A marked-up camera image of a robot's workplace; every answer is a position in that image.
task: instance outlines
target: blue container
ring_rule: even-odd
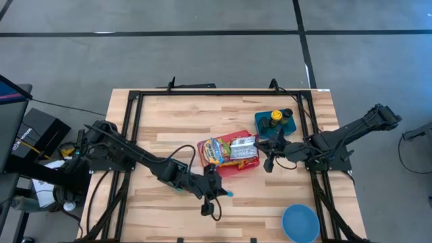
[[[291,118],[288,120],[288,123],[285,124],[285,125],[277,124],[276,127],[274,127],[274,128],[269,128],[269,129],[267,130],[267,132],[263,132],[263,133],[259,132],[259,129],[258,129],[259,120],[260,120],[262,117],[266,117],[266,118],[270,121],[270,115],[271,115],[271,112],[272,112],[272,111],[265,111],[265,112],[255,113],[255,129],[256,129],[256,132],[259,134],[259,138],[264,138],[264,139],[270,138],[270,137],[272,137],[273,135],[275,135],[275,134],[279,131],[280,128],[282,128],[283,131],[285,132],[285,136],[288,136],[288,135],[290,135],[291,133],[293,133],[293,132],[296,131],[296,129],[297,129],[297,128],[296,128],[296,124],[294,123],[294,119],[291,117]]]
[[[319,235],[319,220],[305,205],[291,205],[283,213],[282,227],[286,236],[297,243],[311,243]]]

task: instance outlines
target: white paper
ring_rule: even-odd
[[[63,160],[54,161],[46,164],[45,167],[51,169],[58,168],[61,167],[64,163],[65,161]],[[37,192],[36,195],[38,196],[39,206],[41,208],[55,202],[53,196],[54,185],[36,179],[32,179],[32,181],[34,185],[34,190]]]

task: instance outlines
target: black cable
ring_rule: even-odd
[[[73,214],[67,212],[63,207],[60,208],[60,211],[61,211],[62,213],[64,213],[65,215],[71,217],[72,219],[75,219],[76,221],[78,221],[78,227],[80,228],[80,231],[81,231],[81,236],[80,236],[80,238],[82,238],[82,234],[84,233],[84,231],[82,230],[82,227],[81,227],[81,224],[80,224],[80,222],[81,222],[81,218],[78,217],[78,216],[76,216],[76,215],[73,215]]]
[[[204,193],[204,190],[203,190],[203,189],[202,189],[202,188],[201,188],[197,183],[195,183],[195,182],[192,180],[192,178],[190,177],[190,169],[192,168],[192,164],[194,163],[194,158],[195,158],[195,154],[196,154],[195,147],[193,147],[193,146],[190,145],[190,144],[187,144],[187,145],[181,146],[180,148],[178,148],[178,149],[176,149],[176,150],[178,151],[179,149],[182,149],[182,148],[184,148],[184,147],[190,147],[190,148],[192,148],[192,152],[193,152],[193,154],[192,154],[192,158],[190,159],[190,162],[189,162],[189,168],[188,168],[188,172],[187,172],[187,173],[189,174],[189,180],[190,180],[190,182],[194,183],[196,187],[198,187],[198,189],[201,191],[202,195],[204,196],[204,200],[207,201],[207,202],[209,202],[209,199],[207,198],[207,195]],[[219,221],[219,220],[221,220],[221,218],[222,218],[222,207],[221,207],[221,203],[219,202],[219,199],[217,199],[217,197],[216,197],[214,194],[213,194],[212,196],[215,197],[215,200],[216,200],[217,206],[219,207],[219,217],[216,218],[214,213],[211,214],[211,217],[213,218],[213,220],[215,220],[215,221]]]
[[[293,168],[289,168],[289,167],[285,167],[285,166],[281,165],[281,164],[279,163],[279,161],[277,160],[277,157],[275,157],[275,161],[276,161],[276,163],[277,163],[280,167],[282,167],[282,168],[284,168],[284,169],[289,169],[289,170],[297,169],[297,163],[294,163],[294,164],[296,164],[296,166],[294,166]]]
[[[348,171],[342,171],[342,173],[344,173],[344,174],[346,174],[351,180],[352,180],[352,183],[354,184],[354,185],[356,185],[356,181],[354,180],[354,178],[352,177],[352,175],[350,175],[349,173],[348,173]]]
[[[19,140],[23,140],[24,142],[26,142],[23,138],[21,138],[20,136],[22,136],[22,134],[21,135],[17,135],[16,136],[16,138],[18,138]],[[33,139],[33,138],[31,138],[31,137],[29,137],[29,136],[26,136],[25,137],[25,139],[30,139],[31,141],[34,141],[34,142],[37,142],[35,139]]]
[[[37,192],[32,192],[31,195],[33,194],[38,194],[38,192],[52,192],[52,190],[40,190]],[[14,199],[14,197],[16,197],[16,195],[10,196],[9,198],[7,198],[6,200],[4,200],[3,202],[0,202],[0,205],[2,205],[3,203],[6,203],[7,201]]]
[[[297,153],[298,151],[302,151],[304,149],[313,149],[315,151],[317,151],[318,153],[320,153],[320,155],[322,155],[323,157],[325,157],[325,153],[321,150],[319,150],[318,148],[315,148],[313,146],[302,146],[301,148],[295,150],[295,151],[290,151],[290,153]]]
[[[204,196],[204,201],[205,202],[210,202],[209,198],[207,197],[207,195],[204,193],[204,190],[197,184],[195,183],[193,180],[190,180],[190,182],[194,183],[195,186],[201,191],[202,195]],[[221,203],[219,202],[219,199],[217,199],[217,197],[213,194],[213,192],[211,192],[211,196],[213,196],[216,200],[217,206],[219,207],[219,216],[218,218],[215,217],[214,213],[211,213],[211,217],[213,218],[214,221],[219,221],[222,218],[222,207],[221,207]]]
[[[108,174],[109,172],[110,172],[110,171],[106,171],[106,172],[102,175],[101,179],[99,179],[99,181],[97,182],[96,186],[94,187],[94,190],[93,190],[92,196],[90,197],[90,202],[88,203],[88,208],[87,208],[87,225],[86,225],[87,234],[90,232],[90,226],[89,226],[89,225],[90,225],[90,210],[91,210],[91,208],[92,208],[93,199],[95,198],[96,191],[97,191],[97,189],[99,188],[99,186],[101,185],[101,182],[102,182],[103,178],[105,178],[105,176],[107,176],[107,174]]]
[[[22,124],[24,124],[26,127],[28,128],[32,128],[32,131],[37,134],[39,136],[39,138],[41,138],[42,136],[36,131],[36,129],[34,129],[32,126],[27,125],[24,121],[21,121]]]
[[[217,199],[217,197],[215,197],[215,200],[216,200],[217,206],[219,207],[219,217],[216,218],[214,213],[211,214],[211,217],[213,218],[214,221],[218,222],[222,218],[222,207],[221,207],[221,204],[219,202],[219,199]]]
[[[76,146],[78,146],[78,143],[80,142],[81,140],[71,140],[71,141],[68,141],[68,142],[64,142],[64,143],[62,143],[62,144],[60,144],[58,147],[57,147],[57,152],[59,153],[59,156],[61,157],[61,159],[65,159],[64,158],[64,156],[63,156],[63,153],[61,152],[61,150],[63,149],[63,147],[64,146],[66,146],[66,145],[73,145],[74,146],[74,151],[76,150]]]
[[[309,117],[310,122],[312,123],[312,126],[315,126],[315,127],[318,129],[319,132],[323,132],[323,131],[321,131],[321,129],[319,129],[318,124],[316,124],[315,121],[312,120],[311,115],[309,115],[309,113],[308,113],[308,112],[306,111],[306,109],[302,106],[302,104],[300,104],[300,102],[296,99],[296,97],[294,97],[294,95],[290,94],[290,93],[289,93],[286,89],[284,89],[284,88],[279,87],[279,89],[281,89],[281,90],[283,90],[284,92],[286,92],[287,94],[289,94],[289,95],[291,96],[291,98],[293,98],[293,99],[297,102],[297,105],[298,105],[300,108],[302,108],[303,112],[304,112],[304,113]]]
[[[417,174],[430,174],[430,173],[432,173],[432,171],[426,171],[426,172],[421,172],[421,171],[413,171],[413,170],[411,170],[411,169],[409,169],[407,166],[405,166],[405,164],[404,164],[404,162],[403,162],[403,160],[402,160],[402,157],[400,156],[400,144],[402,143],[402,139],[403,139],[403,135],[400,137],[400,139],[399,139],[399,144],[398,144],[398,155],[399,155],[399,162],[402,164],[402,166],[404,166],[404,168],[406,169],[406,170],[408,170],[408,171],[410,171],[410,172],[412,172],[412,173],[417,173]]]
[[[77,111],[85,111],[85,112],[89,112],[89,113],[92,113],[92,114],[95,114],[95,115],[107,116],[107,114],[97,113],[97,112],[89,111],[89,110],[86,110],[86,109],[81,109],[81,108],[76,108],[76,107],[68,107],[66,105],[58,105],[58,104],[54,104],[54,103],[50,103],[50,102],[46,102],[46,101],[40,101],[40,100],[36,100],[36,99],[33,99],[33,101],[36,101],[36,102],[39,102],[39,103],[44,103],[44,104],[47,104],[47,105],[54,105],[54,106],[57,106],[57,107],[63,107],[63,108],[66,108],[66,109],[74,109],[74,110],[77,110]]]

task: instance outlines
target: teal tray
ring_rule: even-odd
[[[293,132],[295,132],[297,130],[296,124],[294,123],[294,119],[291,117],[288,120],[288,123],[285,124],[285,125],[277,124],[276,127],[269,128],[267,130],[267,132],[264,132],[264,133],[259,132],[259,129],[258,129],[259,120],[262,117],[267,117],[267,119],[269,119],[269,121],[270,121],[271,112],[272,111],[265,111],[265,112],[255,113],[255,130],[259,134],[259,138],[268,139],[268,138],[272,137],[273,135],[275,135],[276,132],[279,131],[280,128],[282,128],[283,131],[285,132],[285,136],[290,135],[291,133],[293,133]]]

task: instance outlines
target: wooden tabletop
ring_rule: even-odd
[[[320,129],[338,128],[330,92],[311,91]],[[126,89],[113,90],[108,108],[107,121],[115,123],[119,130],[122,128],[128,93],[129,90]],[[302,129],[298,106],[289,96],[145,97],[140,117],[138,145],[158,157],[166,157],[183,144],[196,146],[201,140],[239,130],[255,133],[256,112],[285,108],[294,111],[294,121],[297,125],[297,130],[286,139],[301,141]],[[134,115],[131,116],[128,138],[133,120]],[[191,151],[185,149],[175,158],[188,163],[191,156]],[[200,215],[200,206],[203,202],[193,194],[169,188],[159,182],[149,169],[137,163],[130,181],[121,241],[173,242],[178,237],[184,238],[185,242],[248,242],[250,238],[257,238],[259,242],[289,241],[281,228],[284,210],[297,203],[315,208],[309,172],[302,163],[299,163],[298,169],[295,170],[282,169],[275,164],[273,173],[266,173],[262,166],[265,155],[261,153],[260,157],[259,167],[223,178],[223,187],[232,191],[234,197],[219,197],[223,215],[218,222],[209,216]],[[285,159],[280,159],[279,162],[293,166]],[[203,172],[198,155],[192,171]],[[81,222],[84,229],[90,195],[102,174],[95,173],[91,179]],[[336,209],[354,232],[360,237],[366,237],[352,181],[338,171],[330,171],[329,177]],[[111,179],[112,173],[109,173],[97,190],[91,208],[91,225],[97,222],[106,209]],[[331,223],[326,210],[325,217],[329,237],[332,237]],[[111,237],[116,219],[117,211],[114,212],[111,221]]]

